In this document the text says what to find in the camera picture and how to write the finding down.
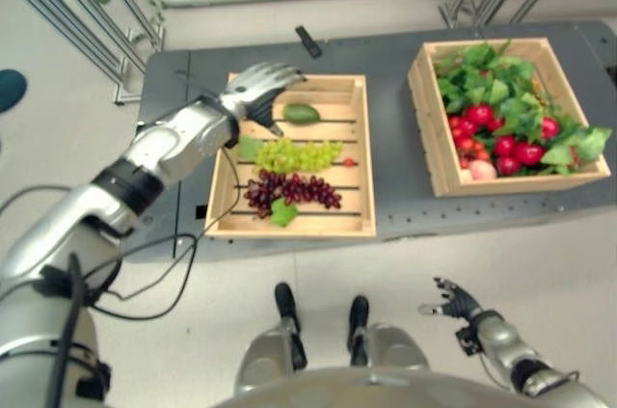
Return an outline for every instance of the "gray table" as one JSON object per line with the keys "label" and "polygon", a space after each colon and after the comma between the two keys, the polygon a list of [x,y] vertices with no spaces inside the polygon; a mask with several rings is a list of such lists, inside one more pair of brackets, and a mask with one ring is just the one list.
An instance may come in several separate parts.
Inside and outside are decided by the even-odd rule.
{"label": "gray table", "polygon": [[[375,204],[376,241],[456,231],[479,231],[540,223],[566,214],[617,204],[615,134],[604,153],[612,177],[579,188],[550,193],[436,199],[412,111],[406,73],[425,41],[481,38],[547,37],[565,70],[590,123],[617,130],[615,86],[604,68],[617,65],[617,43],[600,22],[497,26],[478,34],[471,29],[415,32],[321,41],[323,56],[311,59],[299,42],[261,46],[172,51],[148,61],[140,121],[197,96],[199,90],[177,81],[174,72],[187,70],[211,90],[221,91],[228,73],[260,61],[284,61],[310,73],[363,73],[367,77],[368,110]],[[142,217],[143,225],[124,248],[175,232],[199,233],[196,216],[206,204],[213,159],[168,191]],[[207,237],[199,258],[219,259],[274,254],[290,250],[349,245],[354,240],[239,240]],[[149,248],[136,259],[168,258],[172,242]]]}

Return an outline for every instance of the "robotic hand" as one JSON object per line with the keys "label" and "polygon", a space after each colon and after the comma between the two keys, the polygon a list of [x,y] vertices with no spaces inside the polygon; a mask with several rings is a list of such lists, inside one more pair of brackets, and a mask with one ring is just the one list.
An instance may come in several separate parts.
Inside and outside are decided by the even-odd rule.
{"label": "robotic hand", "polygon": [[68,193],[13,245],[0,265],[3,407],[102,406],[110,369],[98,360],[86,307],[120,270],[118,240],[166,188],[221,146],[233,146],[240,121],[281,134],[272,103],[303,80],[295,67],[258,64],[218,97],[202,96],[167,122],[146,126],[119,160]]}
{"label": "robotic hand", "polygon": [[459,345],[468,356],[486,355],[512,392],[537,397],[550,406],[607,408],[597,394],[577,381],[577,371],[553,369],[498,312],[484,311],[455,283],[444,278],[434,280],[446,302],[422,305],[419,312],[465,319],[468,326],[456,333]]}

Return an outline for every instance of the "grape bunch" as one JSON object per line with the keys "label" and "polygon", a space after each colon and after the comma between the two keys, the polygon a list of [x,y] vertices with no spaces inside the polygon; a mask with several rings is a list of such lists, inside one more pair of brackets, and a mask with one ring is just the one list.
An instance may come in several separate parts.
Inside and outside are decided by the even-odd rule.
{"label": "grape bunch", "polygon": [[249,200],[249,206],[256,207],[259,218],[272,215],[270,206],[279,198],[284,198],[286,205],[316,201],[326,208],[340,208],[342,196],[323,178],[315,175],[309,179],[298,174],[287,178],[285,174],[262,169],[259,171],[259,179],[260,181],[250,179],[248,190],[244,193],[244,198]]}
{"label": "grape bunch", "polygon": [[319,172],[332,165],[343,148],[341,142],[322,144],[306,143],[294,145],[289,138],[264,143],[255,154],[255,165],[259,169],[277,174],[296,171]]}

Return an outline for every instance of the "red radish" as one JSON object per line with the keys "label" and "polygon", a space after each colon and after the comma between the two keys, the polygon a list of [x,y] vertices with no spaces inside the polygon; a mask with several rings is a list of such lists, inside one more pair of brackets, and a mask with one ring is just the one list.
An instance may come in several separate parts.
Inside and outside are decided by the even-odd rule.
{"label": "red radish", "polygon": [[472,150],[473,140],[468,137],[461,137],[454,140],[454,146],[457,150]]}
{"label": "red radish", "polygon": [[491,156],[485,150],[481,150],[480,152],[477,152],[475,155],[475,158],[477,160],[484,160],[487,162],[491,160]]}
{"label": "red radish", "polygon": [[504,177],[509,177],[521,167],[521,162],[512,157],[501,156],[497,158],[497,171]]}
{"label": "red radish", "polygon": [[459,116],[449,116],[447,118],[447,122],[450,125],[450,128],[456,128],[457,126],[459,126],[461,118]]}
{"label": "red radish", "polygon": [[549,140],[559,133],[559,123],[551,117],[542,118],[542,139]]}
{"label": "red radish", "polygon": [[470,106],[465,110],[464,117],[476,125],[486,125],[493,118],[493,109],[481,102],[477,106]]}
{"label": "red radish", "polygon": [[478,125],[476,125],[474,122],[470,121],[469,119],[462,118],[461,122],[459,123],[459,128],[463,130],[463,133],[465,133],[468,136],[471,136],[473,133],[477,131]]}
{"label": "red radish", "polygon": [[472,160],[469,163],[469,169],[471,170],[471,177],[473,179],[485,180],[497,178],[497,170],[495,170],[493,164],[485,160]]}
{"label": "red radish", "polygon": [[487,124],[486,127],[489,131],[495,131],[499,128],[503,127],[505,123],[505,119],[498,119],[497,117],[493,117]]}
{"label": "red radish", "polygon": [[535,165],[544,155],[544,149],[538,145],[520,142],[514,146],[514,157],[524,165]]}
{"label": "red radish", "polygon": [[456,138],[460,138],[462,137],[465,133],[463,133],[463,130],[460,128],[452,128],[450,130],[450,132],[452,133],[452,138],[456,139]]}
{"label": "red radish", "polygon": [[510,155],[514,150],[515,145],[516,141],[514,141],[514,136],[497,136],[497,139],[495,140],[495,145],[493,146],[493,152],[495,153],[495,155],[499,156]]}

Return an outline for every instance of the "black remote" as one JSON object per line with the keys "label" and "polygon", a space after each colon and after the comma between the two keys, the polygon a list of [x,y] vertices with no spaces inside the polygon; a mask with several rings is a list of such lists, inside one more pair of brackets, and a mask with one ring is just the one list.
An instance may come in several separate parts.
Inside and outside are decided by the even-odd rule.
{"label": "black remote", "polygon": [[296,27],[296,34],[300,36],[302,44],[305,46],[308,54],[312,58],[318,58],[319,56],[321,56],[321,48],[315,42],[315,40],[312,39],[312,37],[309,35],[309,32],[307,32],[307,29],[305,29],[303,25],[299,25],[298,27]]}

